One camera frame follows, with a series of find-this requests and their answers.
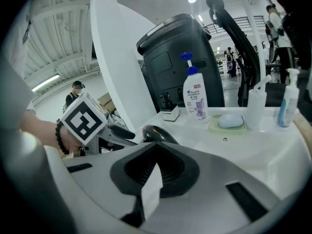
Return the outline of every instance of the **cardboard box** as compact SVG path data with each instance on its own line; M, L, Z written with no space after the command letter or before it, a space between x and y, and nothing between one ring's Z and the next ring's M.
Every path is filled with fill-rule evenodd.
M97 99L99 103L101 103L111 114L116 110L116 107L112 101L109 93L104 94L100 98Z

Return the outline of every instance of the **small soap dispenser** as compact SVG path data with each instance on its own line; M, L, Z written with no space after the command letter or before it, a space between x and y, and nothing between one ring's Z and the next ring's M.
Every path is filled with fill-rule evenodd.
M272 80L271 75L267 75L263 78L253 89L249 90L248 105L245 114L245 122L248 129L258 130L260 122L263 117L265 102L267 100L267 93L265 90L258 89L260 86Z
M277 117L277 124L280 127L289 127L293 120L299 98L299 89L297 80L299 70L294 68L287 69L290 78L290 84L286 86L284 98Z
M176 104L173 104L170 99L169 93L162 93L160 98L164 98L165 101L162 104L160 113L164 120L175 121L180 115L179 108Z

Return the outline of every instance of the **human hand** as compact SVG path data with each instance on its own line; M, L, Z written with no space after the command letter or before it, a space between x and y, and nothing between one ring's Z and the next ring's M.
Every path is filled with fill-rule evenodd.
M71 153L78 153L79 147L82 146L82 143L72 135L71 132L65 126L62 126L60 129L60 138L63 142L64 147Z

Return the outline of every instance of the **pump dispenser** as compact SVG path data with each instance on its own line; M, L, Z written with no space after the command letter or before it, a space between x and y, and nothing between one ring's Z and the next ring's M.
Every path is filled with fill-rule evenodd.
M292 122L299 98L299 89L297 88L299 70L289 68L287 72L289 73L290 84L286 86L283 102L277 117L277 124L280 127L288 127Z
M189 67L187 68L187 79L183 85L183 97L186 111L189 118L198 123L208 122L208 105L206 89L203 75L198 72L196 66L192 65L191 52L186 52L180 55L183 60L186 60Z

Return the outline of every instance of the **black bead bracelet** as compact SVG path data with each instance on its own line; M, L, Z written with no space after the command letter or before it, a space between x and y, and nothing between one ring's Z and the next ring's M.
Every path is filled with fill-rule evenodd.
M62 150L62 152L65 154L65 155L67 155L67 154L69 154L69 151L64 147L64 144L63 144L63 142L62 142L62 140L61 140L61 138L60 138L60 128L61 128L61 126L63 126L64 124L61 122L61 121L59 121L58 123L57 123L57 127L55 128L55 131L56 131L56 133L55 133L55 136L57 137L57 141L58 141L58 145L59 145L59 147L60 147L60 149Z

